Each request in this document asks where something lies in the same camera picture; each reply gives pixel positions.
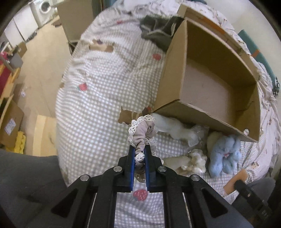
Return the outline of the white washing machine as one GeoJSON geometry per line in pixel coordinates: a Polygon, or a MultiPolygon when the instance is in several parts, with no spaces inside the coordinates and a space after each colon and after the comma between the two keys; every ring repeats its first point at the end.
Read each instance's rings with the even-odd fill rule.
{"type": "Polygon", "coordinates": [[[39,28],[52,20],[56,13],[55,8],[52,6],[52,1],[50,0],[32,1],[30,7],[39,28]]]}

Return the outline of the cardboard box with label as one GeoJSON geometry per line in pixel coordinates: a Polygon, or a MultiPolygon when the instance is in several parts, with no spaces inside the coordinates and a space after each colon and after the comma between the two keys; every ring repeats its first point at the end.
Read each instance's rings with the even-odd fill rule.
{"type": "Polygon", "coordinates": [[[1,145],[14,148],[24,112],[11,99],[1,122],[1,145]]]}

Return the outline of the dark grey clothing pile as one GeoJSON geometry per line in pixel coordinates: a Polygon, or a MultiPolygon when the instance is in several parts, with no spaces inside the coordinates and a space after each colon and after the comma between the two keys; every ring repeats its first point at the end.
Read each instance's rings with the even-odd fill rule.
{"type": "Polygon", "coordinates": [[[169,19],[146,16],[140,21],[141,37],[150,40],[166,53],[183,20],[177,16],[169,19]]]}

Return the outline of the cardboard side table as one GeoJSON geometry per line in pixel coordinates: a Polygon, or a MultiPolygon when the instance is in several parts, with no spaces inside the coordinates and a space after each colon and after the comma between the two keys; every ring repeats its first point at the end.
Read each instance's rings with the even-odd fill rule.
{"type": "Polygon", "coordinates": [[[69,42],[79,41],[94,20],[92,1],[64,1],[57,5],[57,10],[69,42]]]}

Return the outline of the wooden board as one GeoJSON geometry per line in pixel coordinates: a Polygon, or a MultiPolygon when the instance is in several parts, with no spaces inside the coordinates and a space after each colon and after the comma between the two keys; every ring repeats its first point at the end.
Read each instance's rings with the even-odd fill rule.
{"type": "Polygon", "coordinates": [[[38,115],[33,138],[32,155],[47,157],[57,155],[56,118],[38,115]]]}

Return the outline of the cardboard tube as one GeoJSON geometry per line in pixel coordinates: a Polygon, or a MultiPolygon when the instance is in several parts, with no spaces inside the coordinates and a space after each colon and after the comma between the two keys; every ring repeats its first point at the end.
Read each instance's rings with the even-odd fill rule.
{"type": "Polygon", "coordinates": [[[240,170],[235,176],[233,176],[227,184],[223,187],[226,195],[230,195],[235,191],[234,185],[237,181],[245,182],[248,178],[247,171],[245,169],[240,170]]]}

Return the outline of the red bag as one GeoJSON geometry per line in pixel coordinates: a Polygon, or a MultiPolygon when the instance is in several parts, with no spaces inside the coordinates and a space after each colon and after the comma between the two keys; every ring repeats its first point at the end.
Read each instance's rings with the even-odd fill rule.
{"type": "Polygon", "coordinates": [[[6,51],[1,52],[1,77],[0,77],[0,95],[3,94],[5,85],[10,74],[14,73],[14,69],[10,66],[9,62],[9,53],[6,51]]]}

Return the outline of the checkered bed cover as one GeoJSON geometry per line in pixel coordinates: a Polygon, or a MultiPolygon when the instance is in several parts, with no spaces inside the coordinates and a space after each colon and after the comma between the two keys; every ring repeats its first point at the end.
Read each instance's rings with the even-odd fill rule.
{"type": "MultiPolygon", "coordinates": [[[[129,11],[124,1],[117,1],[101,12],[82,34],[57,95],[57,150],[67,186],[83,174],[103,174],[127,155],[130,126],[118,123],[120,108],[135,112],[153,108],[165,58],[155,44],[141,38],[140,20],[146,15],[170,18],[182,2],[224,28],[250,53],[225,16],[202,3],[151,1],[129,11]],[[90,50],[93,40],[113,45],[113,52],[90,50]]],[[[280,155],[272,83],[265,67],[251,60],[260,77],[261,133],[258,143],[241,143],[237,171],[247,171],[246,183],[264,178],[280,155]]],[[[115,227],[165,227],[162,194],[145,190],[145,183],[135,179],[133,193],[118,194],[115,227]]]]}

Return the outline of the teal pillow with orange stripe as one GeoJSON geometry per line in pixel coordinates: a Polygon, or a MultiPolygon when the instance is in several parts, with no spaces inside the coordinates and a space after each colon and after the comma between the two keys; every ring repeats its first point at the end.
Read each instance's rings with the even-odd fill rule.
{"type": "Polygon", "coordinates": [[[261,51],[259,50],[258,46],[254,43],[254,41],[250,38],[250,36],[246,33],[245,30],[241,30],[238,35],[240,36],[240,38],[246,43],[252,57],[257,61],[262,63],[266,70],[267,73],[269,74],[271,80],[272,80],[272,88],[274,92],[279,92],[280,89],[280,83],[277,79],[277,77],[274,75],[268,61],[266,60],[266,58],[264,57],[264,55],[261,53],[261,51]]]}

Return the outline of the white plush toy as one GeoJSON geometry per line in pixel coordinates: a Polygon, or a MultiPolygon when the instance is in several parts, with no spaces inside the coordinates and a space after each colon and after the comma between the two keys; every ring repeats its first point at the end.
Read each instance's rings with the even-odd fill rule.
{"type": "Polygon", "coordinates": [[[157,113],[152,113],[151,116],[159,132],[168,133],[175,140],[185,140],[190,147],[199,143],[199,136],[192,129],[186,128],[179,120],[157,113]]]}

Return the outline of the light blue plush toy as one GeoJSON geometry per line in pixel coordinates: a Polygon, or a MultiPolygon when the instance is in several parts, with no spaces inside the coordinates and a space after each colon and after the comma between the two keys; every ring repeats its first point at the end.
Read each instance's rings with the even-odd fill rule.
{"type": "Polygon", "coordinates": [[[209,174],[217,178],[221,173],[232,174],[241,159],[241,140],[236,135],[224,135],[221,132],[212,132],[207,138],[207,152],[209,174]]]}

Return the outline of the beige lace scrunchie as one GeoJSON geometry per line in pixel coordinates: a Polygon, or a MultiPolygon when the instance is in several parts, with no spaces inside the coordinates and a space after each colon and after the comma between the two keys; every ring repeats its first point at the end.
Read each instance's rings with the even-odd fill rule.
{"type": "Polygon", "coordinates": [[[152,155],[156,155],[154,137],[158,130],[155,128],[155,119],[151,115],[140,116],[131,121],[128,132],[128,143],[135,148],[135,167],[140,169],[144,165],[146,145],[150,146],[152,155]]]}

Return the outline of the open cardboard box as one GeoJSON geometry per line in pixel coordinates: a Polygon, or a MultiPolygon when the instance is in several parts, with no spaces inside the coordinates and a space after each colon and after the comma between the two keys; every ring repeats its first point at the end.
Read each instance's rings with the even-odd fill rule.
{"type": "Polygon", "coordinates": [[[217,22],[182,4],[183,22],[166,53],[155,113],[207,125],[242,141],[260,137],[259,74],[238,41],[217,22]]]}

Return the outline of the yellow foam piece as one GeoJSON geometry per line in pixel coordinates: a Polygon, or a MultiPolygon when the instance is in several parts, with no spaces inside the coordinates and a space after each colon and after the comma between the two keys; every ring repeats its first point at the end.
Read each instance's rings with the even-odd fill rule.
{"type": "Polygon", "coordinates": [[[5,147],[5,149],[9,152],[24,154],[26,136],[24,132],[18,131],[15,146],[13,148],[5,147]]]}

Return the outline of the white kitchen cabinet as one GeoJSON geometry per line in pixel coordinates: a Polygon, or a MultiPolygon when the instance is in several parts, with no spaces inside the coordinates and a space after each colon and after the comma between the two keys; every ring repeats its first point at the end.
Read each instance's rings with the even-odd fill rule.
{"type": "Polygon", "coordinates": [[[10,21],[4,35],[10,45],[15,47],[27,39],[38,29],[30,4],[25,5],[10,21]]]}

